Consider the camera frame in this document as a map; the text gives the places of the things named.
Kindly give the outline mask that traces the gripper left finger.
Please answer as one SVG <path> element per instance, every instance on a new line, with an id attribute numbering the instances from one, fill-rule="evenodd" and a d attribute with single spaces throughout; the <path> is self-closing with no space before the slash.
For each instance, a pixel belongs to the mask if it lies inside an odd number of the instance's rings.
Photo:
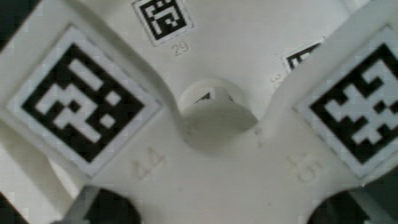
<path id="1" fill-rule="evenodd" d="M 130 200 L 110 190 L 87 185 L 55 224 L 142 224 Z"/>

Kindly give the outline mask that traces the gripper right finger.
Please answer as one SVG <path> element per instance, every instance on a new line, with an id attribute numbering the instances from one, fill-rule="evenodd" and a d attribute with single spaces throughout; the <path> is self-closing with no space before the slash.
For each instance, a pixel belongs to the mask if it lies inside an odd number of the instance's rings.
<path id="1" fill-rule="evenodd" d="M 398 192 L 380 187 L 343 191 L 322 202 L 308 224 L 398 224 Z"/>

